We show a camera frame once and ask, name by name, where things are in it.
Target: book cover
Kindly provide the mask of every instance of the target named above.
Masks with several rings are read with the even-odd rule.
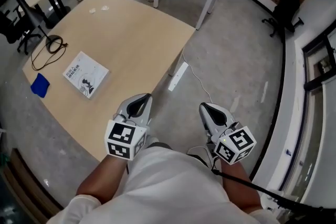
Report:
[[[108,72],[108,69],[81,51],[63,76],[90,99]]]

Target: black cable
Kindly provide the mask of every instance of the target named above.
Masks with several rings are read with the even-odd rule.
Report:
[[[31,63],[31,67],[32,67],[32,69],[35,70],[35,71],[39,71],[39,70],[45,68],[46,66],[50,65],[51,63],[54,63],[54,62],[58,61],[58,60],[63,56],[63,54],[65,53],[65,51],[66,51],[66,49],[67,49],[67,46],[68,46],[67,43],[63,44],[63,39],[62,39],[61,37],[58,37],[58,38],[61,40],[61,42],[57,42],[56,40],[51,40],[51,39],[49,39],[48,36],[46,36],[46,37],[47,37],[47,42],[46,42],[46,44],[42,47],[42,49],[38,52],[38,54],[35,56],[34,59],[33,59],[33,52],[35,51],[35,49],[36,49],[36,47],[39,45],[39,43],[34,47],[32,53],[30,54],[30,59],[31,59],[31,62],[32,62],[32,63]],[[60,46],[59,46],[56,50],[51,51],[50,48],[51,48],[51,45],[52,45],[54,42],[57,43],[57,44],[59,44]],[[36,58],[39,56],[39,54],[41,53],[41,51],[42,51],[44,48],[47,48],[47,50],[48,50],[48,52],[51,54],[51,56],[48,58],[48,60],[45,62],[45,64],[44,64],[42,67],[37,68],[37,67],[35,67],[35,65],[34,65],[34,61],[36,60]],[[63,50],[63,53],[62,53],[56,60],[54,60],[54,61],[52,61],[52,62],[49,62],[49,60],[50,60],[50,59],[51,59],[57,52],[59,52],[61,49],[64,49],[64,50]]]
[[[214,158],[214,164],[213,164],[213,166],[211,168],[211,171],[214,169],[214,167],[217,169],[217,167],[216,167],[216,161],[218,161],[218,159],[219,159],[219,157],[215,157]]]
[[[334,212],[336,212],[336,209],[333,209],[333,208],[323,208],[323,207],[319,207],[318,208],[318,207],[313,207],[313,206],[301,204],[299,202],[283,198],[280,195],[277,195],[277,194],[275,194],[275,193],[273,193],[271,191],[268,191],[268,190],[266,190],[264,188],[261,188],[261,187],[255,185],[255,184],[253,184],[251,182],[247,182],[247,181],[242,180],[242,179],[240,179],[238,177],[222,173],[222,172],[220,172],[218,170],[212,169],[212,172],[215,175],[222,176],[224,178],[233,180],[233,181],[238,182],[238,183],[240,183],[242,185],[245,185],[247,187],[250,187],[250,188],[253,188],[253,189],[257,190],[257,191],[265,193],[265,194],[269,195],[270,197],[276,199],[278,206],[286,208],[286,209],[289,209],[289,210],[291,210],[293,212],[299,212],[301,214],[321,213],[322,211],[323,212],[327,212],[327,213],[334,213]]]

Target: office chair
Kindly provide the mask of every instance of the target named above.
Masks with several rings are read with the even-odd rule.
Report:
[[[10,44],[15,43],[17,40],[20,40],[20,38],[22,38],[22,40],[19,43],[19,46],[17,47],[17,51],[20,52],[20,48],[24,44],[25,54],[27,55],[28,54],[27,52],[28,40],[33,37],[41,38],[41,35],[32,34],[34,30],[32,24],[30,23],[27,16],[21,17],[21,14],[18,11],[18,8],[19,6],[17,6],[14,9],[14,11],[18,12],[18,17],[16,17],[14,20],[10,20],[9,18],[7,18],[5,14],[0,12],[0,24],[2,26],[0,28],[0,33],[3,34],[7,38],[7,41]]]
[[[273,33],[270,37],[280,30],[280,28],[286,28],[290,32],[294,33],[295,28],[299,25],[304,25],[304,22],[299,17],[298,22],[292,24],[293,17],[300,7],[300,0],[280,0],[279,4],[274,8],[272,13],[273,18],[263,19],[261,22],[268,22],[273,27]]]

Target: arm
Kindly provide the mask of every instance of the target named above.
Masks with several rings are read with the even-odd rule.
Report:
[[[107,155],[80,184],[76,195],[93,196],[102,204],[111,200],[116,194],[126,165],[126,160]]]
[[[241,163],[228,165],[223,160],[220,160],[220,162],[222,164],[223,173],[250,182]],[[223,178],[223,187],[229,200],[245,213],[249,214],[253,211],[262,209],[259,194],[255,189],[226,178]]]

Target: gray floor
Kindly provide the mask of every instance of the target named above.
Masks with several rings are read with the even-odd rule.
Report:
[[[63,1],[71,8],[77,4],[76,0]],[[150,5],[145,0],[136,1]],[[205,0],[160,0],[159,10],[195,26],[204,3]],[[14,0],[5,5],[11,6],[15,6]],[[43,2],[41,7],[48,10],[49,5]],[[205,18],[184,50],[186,60],[215,103],[230,109],[235,98],[239,99],[234,116],[250,128],[258,142],[242,161],[248,173],[268,133],[280,81],[281,43],[278,37],[269,37],[270,28],[261,23],[265,17],[269,15],[251,0],[218,0],[213,13]],[[18,147],[38,180],[66,205],[97,161],[32,94],[22,72],[28,57],[18,54],[16,45],[0,38],[0,121],[8,130],[3,146],[7,150]],[[265,83],[268,87],[263,98]],[[151,133],[173,149],[186,152],[205,142],[198,106],[209,99],[189,68],[173,92],[167,90],[168,84],[169,77],[165,76],[153,93]]]

